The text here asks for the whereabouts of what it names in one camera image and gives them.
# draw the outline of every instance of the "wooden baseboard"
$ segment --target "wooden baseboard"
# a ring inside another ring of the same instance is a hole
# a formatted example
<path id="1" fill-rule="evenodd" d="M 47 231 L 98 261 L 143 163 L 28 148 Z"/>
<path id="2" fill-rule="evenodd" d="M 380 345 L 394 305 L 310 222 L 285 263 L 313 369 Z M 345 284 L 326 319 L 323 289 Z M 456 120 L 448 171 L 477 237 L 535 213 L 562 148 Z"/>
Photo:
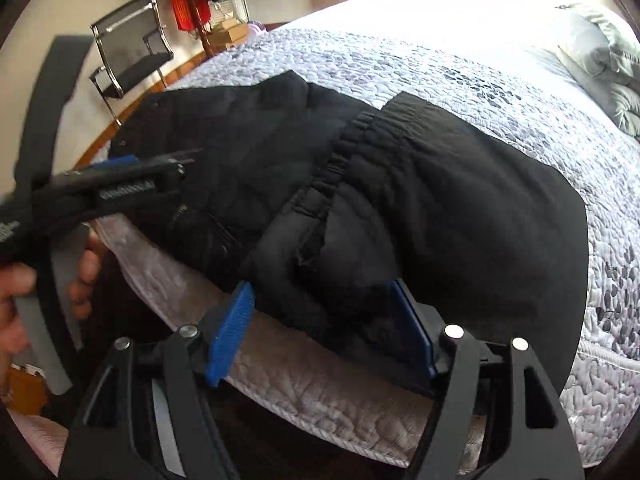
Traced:
<path id="1" fill-rule="evenodd" d="M 267 32 L 271 32 L 274 28 L 282 27 L 283 25 L 287 25 L 289 22 L 279 22 L 279 23 L 267 23 L 264 27 L 267 29 Z"/>
<path id="2" fill-rule="evenodd" d="M 193 70 L 198 65 L 203 63 L 206 59 L 207 57 L 205 56 L 205 53 L 201 52 L 197 56 L 192 57 L 190 60 L 180 65 L 173 72 L 165 75 L 164 79 L 166 79 L 167 84 L 171 85 L 176 81 L 178 81 L 178 79 L 181 79 L 184 76 L 186 76 L 189 72 L 191 72 L 191 70 Z M 118 118 L 120 119 L 120 121 L 124 122 L 125 120 L 127 120 L 129 116 L 134 111 L 136 111 L 136 109 L 140 106 L 142 99 L 144 99 L 147 94 L 153 93 L 153 92 L 161 92 L 163 90 L 164 90 L 164 85 L 162 84 L 162 81 L 158 81 L 155 85 L 149 88 L 149 90 L 144 92 L 139 98 L 137 98 L 129 106 L 127 106 L 120 115 L 118 115 Z M 118 131 L 118 125 L 116 121 L 113 121 L 113 123 L 107 126 L 107 129 L 105 129 L 98 136 L 98 138 L 95 139 L 94 142 L 92 142 L 89 148 L 82 154 L 78 162 L 76 162 L 76 165 L 74 168 L 82 168 L 83 166 L 88 166 L 91 163 L 94 156 L 96 155 L 96 153 L 100 151 L 101 147 L 103 147 L 109 140 L 115 137 L 117 131 Z"/>

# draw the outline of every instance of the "mattress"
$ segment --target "mattress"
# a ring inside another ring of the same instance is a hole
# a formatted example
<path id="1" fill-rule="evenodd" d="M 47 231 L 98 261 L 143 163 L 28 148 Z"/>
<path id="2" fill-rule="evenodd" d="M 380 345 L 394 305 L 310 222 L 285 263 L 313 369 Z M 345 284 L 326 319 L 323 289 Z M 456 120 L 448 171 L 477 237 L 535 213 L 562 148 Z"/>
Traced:
<path id="1" fill-rule="evenodd" d="M 407 91 L 558 169 L 586 204 L 590 256 L 580 343 L 560 400 L 584 466 L 596 465 L 640 402 L 640 145 L 575 83 L 540 28 L 511 41 L 499 24 L 487 25 L 470 38 L 465 24 L 478 17 L 461 10 L 442 21 L 465 34 L 443 39 L 432 27 L 408 26 L 389 34 L 378 20 L 367 23 L 367 9 L 370 2 L 351 0 L 303 18 L 215 57 L 172 88 L 250 85 L 295 70 L 375 107 Z M 529 23 L 543 23 L 540 16 Z M 212 283 L 151 245 L 123 216 L 101 219 L 99 233 L 132 288 L 172 328 L 220 300 Z M 402 467 L 431 409 L 429 399 L 260 313 L 226 380 L 304 431 Z M 463 471 L 477 460 L 482 427 L 477 418 Z"/>

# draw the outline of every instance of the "cardboard box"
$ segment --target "cardboard box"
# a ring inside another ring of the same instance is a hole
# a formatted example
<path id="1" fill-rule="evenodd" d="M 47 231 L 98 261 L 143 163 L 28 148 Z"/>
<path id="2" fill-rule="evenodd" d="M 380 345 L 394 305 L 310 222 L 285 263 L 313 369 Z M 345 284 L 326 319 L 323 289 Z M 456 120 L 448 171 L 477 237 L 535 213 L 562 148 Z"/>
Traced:
<path id="1" fill-rule="evenodd" d="M 210 44 L 226 45 L 227 43 L 233 43 L 240 38 L 244 38 L 248 30 L 246 23 L 238 23 L 227 30 L 213 30 L 212 33 L 207 34 L 207 37 L 209 38 Z"/>
<path id="2" fill-rule="evenodd" d="M 231 43 L 225 44 L 225 48 L 229 50 L 232 46 L 242 45 L 245 41 L 246 41 L 246 36 L 243 36 L 242 38 L 238 38 L 237 40 L 232 41 Z"/>
<path id="3" fill-rule="evenodd" d="M 240 24 L 240 21 L 237 18 L 227 18 L 224 22 L 217 24 L 213 28 L 213 31 L 215 32 L 217 30 L 229 30 L 230 28 L 233 28 L 239 24 Z"/>

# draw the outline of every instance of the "pillow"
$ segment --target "pillow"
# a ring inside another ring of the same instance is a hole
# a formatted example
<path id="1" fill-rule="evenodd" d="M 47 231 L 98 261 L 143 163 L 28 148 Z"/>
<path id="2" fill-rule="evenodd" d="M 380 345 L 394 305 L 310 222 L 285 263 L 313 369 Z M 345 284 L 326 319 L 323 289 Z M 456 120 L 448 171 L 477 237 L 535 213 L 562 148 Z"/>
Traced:
<path id="1" fill-rule="evenodd" d="M 640 95 L 637 92 L 617 83 L 620 76 L 609 69 L 594 77 L 561 48 L 556 51 L 556 56 L 620 130 L 640 138 Z"/>
<path id="2" fill-rule="evenodd" d="M 631 88 L 636 94 L 640 95 L 640 81 L 631 79 L 626 85 Z"/>
<path id="3" fill-rule="evenodd" d="M 615 73 L 640 81 L 640 42 L 625 20 L 602 6 L 569 4 L 559 8 L 572 10 L 597 25 L 609 42 L 609 67 Z"/>
<path id="4" fill-rule="evenodd" d="M 575 12 L 554 9 L 551 40 L 591 76 L 610 65 L 609 40 L 602 31 Z"/>

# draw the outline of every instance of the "blue gripper pad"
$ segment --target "blue gripper pad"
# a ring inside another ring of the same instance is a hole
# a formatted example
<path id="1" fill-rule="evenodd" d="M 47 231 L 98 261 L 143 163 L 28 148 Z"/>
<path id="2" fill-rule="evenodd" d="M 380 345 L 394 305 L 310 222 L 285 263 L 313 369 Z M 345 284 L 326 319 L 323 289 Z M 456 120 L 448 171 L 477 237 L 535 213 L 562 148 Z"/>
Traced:
<path id="1" fill-rule="evenodd" d="M 101 168 L 102 166 L 116 166 L 117 164 L 127 164 L 129 162 L 137 162 L 138 158 L 135 155 L 124 155 L 118 158 L 108 158 L 103 162 L 96 162 L 92 164 L 92 168 Z"/>
<path id="2" fill-rule="evenodd" d="M 418 320 L 415 309 L 420 308 L 420 304 L 411 295 L 407 296 L 399 280 L 389 282 L 387 290 L 392 302 L 391 313 L 402 330 L 404 343 L 410 349 L 415 364 L 418 369 L 426 372 L 428 378 L 434 379 L 438 372 L 434 362 L 433 346 L 438 342 L 430 339 Z"/>
<path id="3" fill-rule="evenodd" d="M 250 283 L 245 283 L 233 298 L 218 335 L 209 345 L 206 378 L 210 386 L 218 386 L 228 374 L 251 321 L 254 306 L 254 290 Z"/>

